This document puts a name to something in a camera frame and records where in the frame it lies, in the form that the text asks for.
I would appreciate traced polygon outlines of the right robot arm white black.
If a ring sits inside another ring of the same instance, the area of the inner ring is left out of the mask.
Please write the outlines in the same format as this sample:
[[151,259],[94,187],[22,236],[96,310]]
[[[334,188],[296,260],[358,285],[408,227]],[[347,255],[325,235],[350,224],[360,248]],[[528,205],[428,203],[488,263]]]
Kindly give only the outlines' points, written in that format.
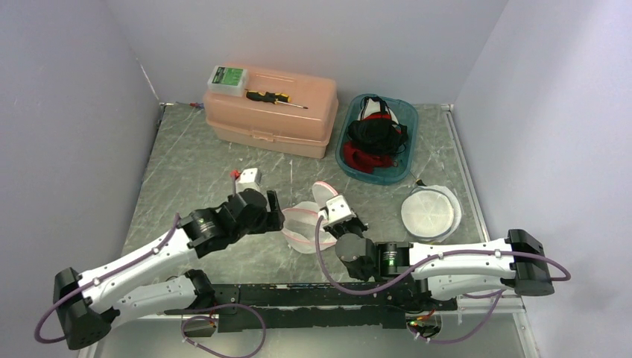
[[356,216],[328,221],[317,214],[315,234],[322,230],[337,240],[335,250],[350,277],[363,282],[374,279],[370,289],[351,289],[336,281],[322,257],[317,260],[329,283],[348,295],[375,295],[407,278],[423,282],[411,288],[411,301],[427,310],[438,301],[478,292],[514,291],[540,297],[554,293],[554,283],[571,280],[570,271],[546,256],[543,244],[523,229],[510,229],[507,236],[489,242],[463,245],[430,245],[398,242],[395,249],[380,251],[364,237],[365,224]]

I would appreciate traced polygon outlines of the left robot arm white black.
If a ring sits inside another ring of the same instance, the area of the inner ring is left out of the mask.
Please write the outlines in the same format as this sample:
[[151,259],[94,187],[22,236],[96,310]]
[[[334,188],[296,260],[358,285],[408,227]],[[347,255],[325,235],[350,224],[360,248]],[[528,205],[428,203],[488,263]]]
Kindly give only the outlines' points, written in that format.
[[55,275],[54,303],[34,329],[42,344],[66,342],[71,350],[88,347],[113,328],[158,312],[204,313],[231,302],[216,291],[204,271],[191,269],[164,283],[150,281],[186,263],[224,250],[246,235],[282,229],[277,193],[255,189],[233,193],[217,207],[175,216],[169,231],[119,259],[78,272]]

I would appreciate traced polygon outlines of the white mesh laundry bag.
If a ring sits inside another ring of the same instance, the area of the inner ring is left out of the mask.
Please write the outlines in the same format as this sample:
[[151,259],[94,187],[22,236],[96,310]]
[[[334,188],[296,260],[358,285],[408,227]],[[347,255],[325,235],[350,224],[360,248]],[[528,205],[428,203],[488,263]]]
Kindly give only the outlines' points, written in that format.
[[446,186],[418,186],[402,202],[405,229],[420,242],[443,242],[461,223],[463,210]]

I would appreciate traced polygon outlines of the bright red bra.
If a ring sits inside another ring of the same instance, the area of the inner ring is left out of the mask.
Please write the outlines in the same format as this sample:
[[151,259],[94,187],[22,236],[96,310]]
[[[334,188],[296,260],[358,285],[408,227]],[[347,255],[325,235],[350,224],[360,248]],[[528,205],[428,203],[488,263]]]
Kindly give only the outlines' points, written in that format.
[[374,120],[374,119],[384,119],[397,123],[396,117],[393,117],[390,113],[371,113],[368,116],[365,116],[363,120]]

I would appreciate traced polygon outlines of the pink-trimmed mesh laundry bag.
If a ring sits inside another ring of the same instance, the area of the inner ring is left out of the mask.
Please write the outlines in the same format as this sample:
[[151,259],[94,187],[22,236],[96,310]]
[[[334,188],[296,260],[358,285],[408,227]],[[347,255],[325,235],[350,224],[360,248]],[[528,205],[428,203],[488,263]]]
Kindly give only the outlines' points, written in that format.
[[285,217],[281,230],[288,245],[301,254],[315,254],[315,227],[318,213],[326,201],[338,195],[338,191],[323,181],[312,185],[311,201],[302,201],[282,210]]

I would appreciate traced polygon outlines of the black bra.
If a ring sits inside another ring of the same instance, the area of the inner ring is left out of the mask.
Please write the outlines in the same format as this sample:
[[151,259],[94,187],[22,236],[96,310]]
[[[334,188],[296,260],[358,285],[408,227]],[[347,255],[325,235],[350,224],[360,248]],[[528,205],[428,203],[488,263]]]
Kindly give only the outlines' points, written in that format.
[[375,155],[397,155],[401,147],[406,147],[408,135],[397,131],[380,138],[372,138],[364,144],[364,150]]
[[348,126],[347,136],[353,144],[359,147],[362,151],[365,151],[364,144],[366,141],[372,138],[386,136],[387,134],[395,131],[407,134],[406,128],[401,129],[399,125],[395,125],[392,121],[384,119],[361,120],[353,121]]

